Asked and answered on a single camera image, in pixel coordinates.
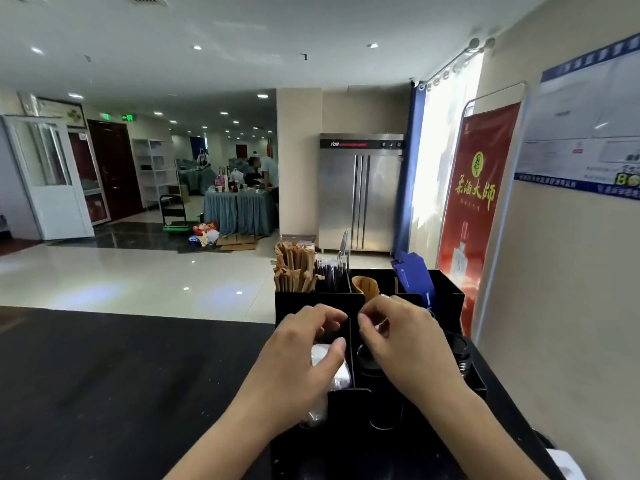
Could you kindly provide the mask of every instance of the person's left hand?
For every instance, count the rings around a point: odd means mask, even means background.
[[[229,411],[251,418],[273,438],[303,420],[344,361],[346,341],[336,339],[327,355],[311,365],[314,338],[340,329],[347,315],[331,306],[305,306],[287,315],[262,348]]]

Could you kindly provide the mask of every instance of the forearm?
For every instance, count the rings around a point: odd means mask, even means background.
[[[471,389],[433,403],[420,411],[469,480],[547,480]]]
[[[238,480],[269,441],[260,423],[229,408],[164,480]]]

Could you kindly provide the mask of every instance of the stainless steel cabinet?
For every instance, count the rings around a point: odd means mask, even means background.
[[[320,248],[351,227],[351,249],[391,251],[403,148],[402,134],[320,135]]]

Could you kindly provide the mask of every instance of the white sheer curtain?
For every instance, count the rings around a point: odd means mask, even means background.
[[[440,78],[427,94],[413,190],[409,251],[422,256],[428,268],[436,266],[440,229],[462,110],[477,94],[482,54],[476,54],[447,79]],[[471,114],[473,107],[467,110]]]

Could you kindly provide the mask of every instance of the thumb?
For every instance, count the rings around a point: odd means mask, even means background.
[[[371,319],[364,313],[358,314],[358,324],[360,325],[360,336],[365,341],[367,347],[374,357],[380,354],[385,344],[385,338],[373,327]]]
[[[338,337],[333,341],[331,347],[327,351],[324,359],[314,367],[314,375],[324,386],[331,382],[340,366],[344,363],[344,351],[347,348],[347,342],[342,337]]]

